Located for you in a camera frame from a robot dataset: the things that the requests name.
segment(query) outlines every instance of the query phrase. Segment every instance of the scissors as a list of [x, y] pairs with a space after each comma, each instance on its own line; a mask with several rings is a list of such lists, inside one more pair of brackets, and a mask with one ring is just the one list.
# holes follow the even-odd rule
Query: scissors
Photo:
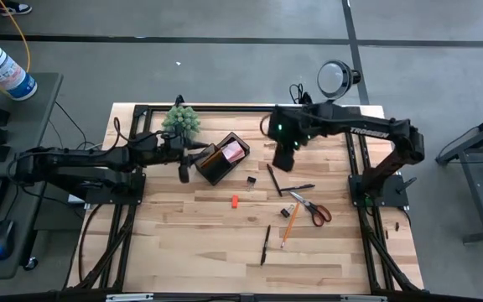
[[324, 225], [324, 222], [330, 222], [331, 219], [333, 219], [329, 210], [327, 210], [324, 206], [315, 205], [314, 203], [301, 197], [301, 195], [299, 195], [298, 193], [292, 191], [289, 191], [288, 193], [290, 193], [291, 196], [299, 200], [299, 202], [307, 207], [310, 214], [312, 214], [312, 222], [315, 226], [321, 227]]

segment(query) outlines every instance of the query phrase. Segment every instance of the concrete floor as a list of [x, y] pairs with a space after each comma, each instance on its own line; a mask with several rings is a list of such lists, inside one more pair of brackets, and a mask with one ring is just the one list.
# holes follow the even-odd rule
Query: concrete floor
[[[183, 94], [191, 102], [289, 103], [288, 86], [292, 83], [304, 83], [306, 90], [319, 98], [314, 83], [325, 60], [340, 59], [357, 68], [361, 65], [365, 76], [361, 89], [367, 90], [368, 98], [360, 98], [362, 93], [352, 89], [340, 104], [383, 105], [388, 117], [411, 118], [425, 137], [427, 160], [405, 168], [403, 174], [418, 177], [408, 194], [426, 289], [483, 298], [483, 243], [461, 243], [464, 235], [481, 230], [468, 186], [459, 165], [441, 168], [433, 161], [449, 140], [483, 121], [483, 44], [467, 42], [483, 41], [483, 1], [30, 3], [33, 13], [18, 18], [26, 34], [294, 38], [300, 43], [31, 42], [32, 71], [65, 75], [59, 102], [93, 142], [102, 141], [113, 102], [173, 102], [176, 95]], [[391, 40], [385, 42], [390, 46], [356, 49], [340, 42], [353, 33], [352, 27], [346, 26], [350, 19], [343, 9], [346, 5], [346, 12], [349, 10], [348, 3], [359, 44]], [[4, 18], [0, 18], [0, 33], [14, 34]], [[423, 47], [396, 47], [418, 41], [425, 42]], [[458, 43], [450, 48], [434, 41]], [[24, 64], [20, 42], [0, 41], [0, 46]], [[355, 59], [357, 51], [360, 60]], [[81, 142], [79, 133], [57, 109], [52, 121], [65, 146]], [[50, 128], [44, 143], [58, 143]], [[60, 289], [76, 239], [75, 234], [46, 234], [36, 247], [43, 255], [37, 271], [2, 281], [0, 294]], [[46, 274], [52, 278], [46, 280]]]

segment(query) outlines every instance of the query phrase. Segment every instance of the yellow pencil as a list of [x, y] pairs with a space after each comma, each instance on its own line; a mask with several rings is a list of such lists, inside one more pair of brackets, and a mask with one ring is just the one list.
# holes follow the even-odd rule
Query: yellow pencil
[[286, 232], [284, 233], [283, 243], [281, 243], [281, 248], [284, 247], [284, 243], [286, 243], [286, 239], [288, 238], [288, 234], [292, 230], [293, 221], [295, 220], [295, 216], [298, 214], [298, 209], [299, 209], [299, 201], [295, 203], [295, 209], [293, 209], [292, 218], [290, 218], [290, 223], [288, 224], [288, 228], [286, 229]]

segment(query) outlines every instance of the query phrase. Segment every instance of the blue label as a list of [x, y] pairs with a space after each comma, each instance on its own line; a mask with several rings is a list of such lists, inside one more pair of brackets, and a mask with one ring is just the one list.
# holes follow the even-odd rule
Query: blue label
[[23, 81], [16, 87], [8, 91], [13, 98], [21, 98], [27, 96], [34, 88], [36, 81], [28, 73], [25, 74]]

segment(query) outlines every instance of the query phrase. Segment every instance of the black line on floor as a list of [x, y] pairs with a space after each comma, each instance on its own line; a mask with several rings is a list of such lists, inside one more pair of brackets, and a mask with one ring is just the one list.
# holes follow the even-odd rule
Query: black line on floor
[[359, 39], [359, 46], [387, 47], [466, 47], [483, 48], [483, 41], [428, 41], [428, 40], [379, 40]]
[[[28, 34], [30, 42], [83, 42], [83, 43], [166, 43], [166, 44], [299, 44], [348, 45], [348, 39], [302, 38], [206, 38], [206, 37], [109, 37], [90, 35]], [[0, 41], [21, 41], [16, 34], [0, 34]]]
[[365, 74], [362, 72], [361, 54], [359, 54], [359, 44], [357, 43], [356, 28], [353, 25], [353, 17], [351, 16], [351, 8], [349, 0], [342, 0], [342, 9], [344, 9], [345, 28], [348, 31], [350, 39], [351, 59], [353, 60], [353, 69], [360, 71], [363, 75], [362, 80], [357, 84], [359, 91], [359, 103], [361, 105], [369, 105], [368, 90], [366, 89]]

